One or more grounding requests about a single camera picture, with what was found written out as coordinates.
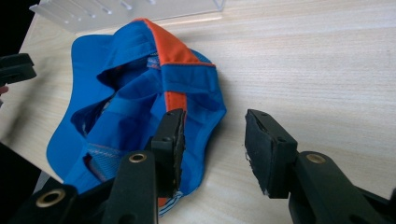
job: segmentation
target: orange stripe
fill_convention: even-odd
[[[165,92],[166,111],[182,108],[187,111],[187,97],[184,92],[166,91]]]
[[[160,58],[160,65],[165,63],[209,64],[201,63],[183,42],[164,30],[161,26],[147,19],[136,19],[135,21],[143,21],[151,30]]]
[[[158,206],[162,207],[166,204],[167,198],[158,198]]]

